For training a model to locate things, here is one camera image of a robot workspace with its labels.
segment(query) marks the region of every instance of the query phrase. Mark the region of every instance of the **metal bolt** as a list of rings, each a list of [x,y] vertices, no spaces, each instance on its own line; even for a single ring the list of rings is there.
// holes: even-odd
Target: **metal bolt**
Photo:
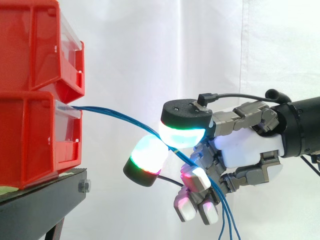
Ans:
[[[80,182],[80,192],[81,193],[89,193],[91,190],[91,180],[86,179]]]

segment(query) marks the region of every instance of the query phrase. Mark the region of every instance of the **white curtain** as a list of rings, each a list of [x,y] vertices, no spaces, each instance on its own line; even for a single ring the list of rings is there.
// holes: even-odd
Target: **white curtain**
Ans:
[[[313,48],[319,21],[310,19],[309,11],[317,17],[312,5],[299,7],[305,1],[294,13],[286,12],[292,1],[283,0],[59,2],[85,44],[86,93],[75,105],[111,108],[157,129],[166,101],[200,93],[263,95],[276,88],[294,100],[319,94],[310,87],[319,86],[319,47]],[[308,18],[292,17],[288,24],[295,21],[297,29],[283,30],[282,18],[300,11]],[[217,111],[239,103],[221,99],[210,107]],[[180,222],[173,208],[178,187],[157,180],[145,188],[125,177],[122,168],[145,134],[118,119],[84,112],[80,167],[88,168],[92,188],[65,218],[61,239],[218,239],[221,219],[212,226],[204,226],[200,216]],[[318,179],[297,159],[282,162],[283,174],[273,183],[243,187],[227,197],[242,239],[319,239]],[[162,174],[180,180],[182,164],[171,155]],[[229,239],[228,229],[222,239]]]

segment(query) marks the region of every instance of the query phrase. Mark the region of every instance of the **transparent drawer front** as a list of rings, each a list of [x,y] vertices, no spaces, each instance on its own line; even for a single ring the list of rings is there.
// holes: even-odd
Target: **transparent drawer front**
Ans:
[[[76,51],[82,50],[82,44],[70,27],[64,15],[60,15],[61,50],[64,58],[76,68]]]
[[[81,118],[81,111],[55,101],[55,140],[57,142],[78,142],[75,139],[75,121]]]

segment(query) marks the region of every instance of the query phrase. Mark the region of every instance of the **red storage bin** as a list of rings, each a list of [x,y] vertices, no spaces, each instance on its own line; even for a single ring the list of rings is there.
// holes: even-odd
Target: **red storage bin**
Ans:
[[[24,189],[81,163],[82,112],[49,92],[0,92],[0,186]]]
[[[0,0],[0,91],[85,94],[84,44],[56,0]]]

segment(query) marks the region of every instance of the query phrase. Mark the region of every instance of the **blue cable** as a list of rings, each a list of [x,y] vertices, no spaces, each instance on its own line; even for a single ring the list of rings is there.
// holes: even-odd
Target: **blue cable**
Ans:
[[[132,117],[129,117],[129,116],[125,115],[125,114],[122,114],[122,113],[120,113],[118,111],[115,111],[115,110],[112,110],[112,109],[108,109],[108,108],[104,108],[104,107],[97,107],[97,106],[82,106],[82,107],[72,106],[72,107],[75,108],[75,109],[78,109],[78,110],[86,110],[86,111],[90,111],[90,112],[94,112],[94,113],[108,115],[108,116],[111,116],[111,117],[114,117],[114,118],[129,122],[129,123],[131,123],[133,125],[136,125],[136,126],[142,128],[142,129],[146,130],[147,132],[155,135],[159,139],[161,139],[159,134],[156,131],[154,131],[152,128],[150,128],[149,126],[143,124],[142,122],[140,122],[140,121],[138,121],[138,120],[136,120],[136,119],[134,119]],[[177,150],[174,147],[170,147],[170,146],[168,146],[168,147],[169,147],[170,150],[172,150],[185,163],[187,163],[190,166],[198,167],[197,164],[192,162],[181,151]],[[230,210],[229,204],[227,202],[227,199],[225,198],[225,196],[224,196],[223,192],[221,191],[221,189],[219,188],[219,186],[210,177],[209,177],[209,179],[210,179],[210,182],[212,184],[212,187],[215,189],[217,195],[219,196],[219,198],[221,200],[221,204],[222,204],[223,225],[222,225],[220,237],[222,236],[222,233],[223,233],[224,228],[225,228],[225,214],[226,214],[227,219],[228,219],[228,224],[229,224],[230,240],[232,240],[232,228],[231,228],[231,221],[230,221],[230,217],[229,217],[229,214],[230,214],[231,219],[232,219],[232,223],[233,223],[233,227],[234,227],[234,229],[236,231],[237,237],[238,237],[239,240],[241,240],[239,232],[238,232],[238,229],[236,227],[236,223],[235,223],[234,217],[232,215],[232,212]]]
[[[225,230],[225,224],[226,224],[225,209],[222,208],[222,229],[221,229],[221,232],[220,232],[218,240],[221,240],[222,234],[224,233],[224,230]]]

